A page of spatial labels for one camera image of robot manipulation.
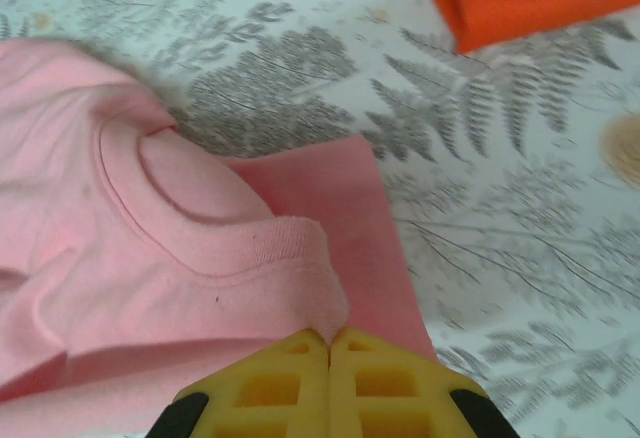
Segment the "bedsheet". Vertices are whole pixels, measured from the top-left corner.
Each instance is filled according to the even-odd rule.
[[[442,362],[524,438],[640,436],[640,193],[600,151],[640,112],[638,9],[460,56],[431,0],[0,0],[27,35],[217,153],[362,133]]]

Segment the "yellow plastic object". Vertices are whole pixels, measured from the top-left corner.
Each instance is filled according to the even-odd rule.
[[[209,396],[186,438],[327,438],[328,368],[327,347],[312,331],[234,363],[176,396]]]
[[[331,346],[331,438],[476,438],[449,393],[473,380],[348,328]]]
[[[182,390],[147,438],[518,438],[473,380],[345,328],[286,338]]]

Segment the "black rubber edge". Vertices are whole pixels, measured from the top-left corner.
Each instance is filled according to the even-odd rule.
[[[189,438],[209,403],[205,393],[191,393],[167,406],[146,438]]]
[[[478,438],[520,438],[489,398],[471,390],[454,390],[450,395]]]

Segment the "beige object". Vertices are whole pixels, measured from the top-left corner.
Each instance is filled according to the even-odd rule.
[[[602,151],[620,178],[640,186],[640,115],[611,123],[603,136]]]

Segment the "pink fabric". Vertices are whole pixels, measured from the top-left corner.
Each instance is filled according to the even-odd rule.
[[[350,324],[433,356],[364,140],[221,160],[174,128],[68,44],[0,43],[3,437],[142,431],[274,340],[331,340],[343,287]]]

